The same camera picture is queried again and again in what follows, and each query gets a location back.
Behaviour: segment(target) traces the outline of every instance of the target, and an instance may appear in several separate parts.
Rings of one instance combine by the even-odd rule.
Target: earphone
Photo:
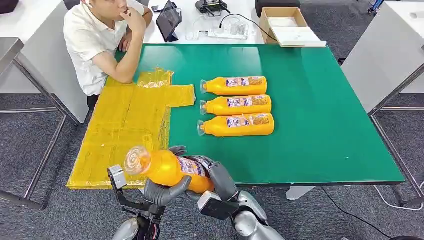
[[[93,6],[90,4],[90,0],[85,0],[85,3],[87,4],[87,6],[89,6],[90,8],[93,8]]]

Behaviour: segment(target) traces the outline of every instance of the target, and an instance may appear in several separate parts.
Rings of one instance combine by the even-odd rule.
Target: orange juice bottle
[[[259,95],[267,92],[267,79],[264,76],[217,77],[210,81],[200,81],[200,91],[216,95]]]
[[[271,98],[268,95],[220,96],[212,101],[200,100],[200,114],[202,115],[232,116],[270,112]]]
[[[124,169],[129,175],[142,174],[156,184],[170,187],[187,175],[191,176],[189,190],[198,194],[214,190],[214,184],[200,163],[175,156],[169,150],[149,153],[144,146],[135,146],[126,155]]]
[[[205,122],[199,120],[197,131],[200,136],[216,137],[270,135],[274,131],[274,118],[270,113],[217,116]]]

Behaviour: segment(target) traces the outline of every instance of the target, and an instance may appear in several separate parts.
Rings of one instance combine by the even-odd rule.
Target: black cable
[[[388,239],[392,239],[392,237],[390,237],[389,235],[387,235],[387,234],[385,234],[384,232],[382,232],[380,229],[378,229],[376,226],[374,226],[374,225],[372,225],[371,223],[369,223],[369,222],[367,222],[367,221],[365,221],[365,220],[362,220],[361,218],[359,218],[359,217],[357,217],[357,216],[355,216],[355,215],[353,215],[353,214],[351,214],[351,213],[348,213],[347,211],[344,211],[343,209],[341,209],[337,204],[336,204],[336,202],[330,197],[330,195],[327,193],[327,191],[324,189],[324,187],[323,186],[321,186],[321,188],[322,188],[322,190],[324,191],[324,193],[327,195],[327,197],[332,201],[332,203],[334,204],[334,206],[336,206],[336,208],[338,208],[340,211],[342,211],[344,214],[347,214],[347,215],[349,215],[349,216],[352,216],[352,217],[354,217],[354,218],[356,218],[356,219],[358,219],[358,220],[361,220],[363,223],[366,223],[366,224],[368,224],[368,225],[370,225],[371,227],[373,227],[375,230],[377,230],[377,231],[379,231],[381,234],[383,234],[386,238],[388,238]]]
[[[262,27],[260,27],[256,22],[254,22],[254,21],[252,21],[252,20],[250,20],[249,18],[247,18],[247,17],[245,17],[245,16],[243,16],[243,15],[241,15],[241,14],[238,14],[238,13],[231,13],[231,14],[228,14],[228,15],[226,15],[225,17],[223,17],[222,18],[222,20],[221,20],[221,23],[219,24],[219,28],[222,28],[223,27],[223,21],[224,21],[224,19],[226,19],[227,17],[229,17],[229,16],[231,16],[231,15],[237,15],[237,16],[240,16],[240,17],[242,17],[242,18],[244,18],[244,19],[246,19],[247,21],[249,21],[249,22],[252,22],[252,23],[254,23],[260,30],[262,30],[262,32],[264,32],[266,35],[268,35],[268,37],[270,37],[272,40],[274,40],[274,41],[276,41],[276,42],[278,42],[278,40],[277,39],[275,39],[275,38],[273,38],[271,35],[269,35],[265,30],[263,30],[262,29]]]

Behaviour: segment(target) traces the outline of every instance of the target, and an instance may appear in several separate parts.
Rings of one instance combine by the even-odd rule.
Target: yellow plastic sheet
[[[170,107],[191,106],[193,85],[171,85],[171,71],[142,72],[137,84],[109,78],[88,124],[81,149],[67,182],[70,189],[109,189],[106,168],[121,165],[136,145],[149,151],[166,149],[170,135]],[[125,174],[128,188],[143,188],[141,175]]]

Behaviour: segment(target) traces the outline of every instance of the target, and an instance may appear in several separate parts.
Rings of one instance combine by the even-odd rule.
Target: gray carpet
[[[346,57],[372,20],[366,15],[368,1],[304,1],[302,12],[315,33],[336,58]],[[420,95],[403,95],[394,104],[424,105]],[[39,95],[0,95],[0,109],[41,107]],[[383,112],[378,114],[387,133],[415,175],[424,170],[424,113]],[[58,113],[0,114],[0,188],[23,195],[59,122]],[[33,199],[48,202],[44,211],[33,211],[0,200],[1,240],[104,240],[111,239],[130,216],[121,211],[110,190],[69,190],[65,187],[79,152],[87,124],[74,128],[66,123],[58,144],[41,177]],[[379,187],[385,198],[396,203],[388,186]],[[413,197],[404,183],[399,191]],[[328,186],[328,193],[344,210],[374,224],[390,236],[411,235],[424,239],[424,211],[389,208],[371,186]],[[341,213],[320,188],[296,201],[285,199],[284,187],[247,188],[264,206],[270,224],[287,240],[384,240],[373,228]],[[132,199],[141,194],[127,191]],[[199,214],[182,196],[166,209],[161,239],[238,239],[229,222]]]

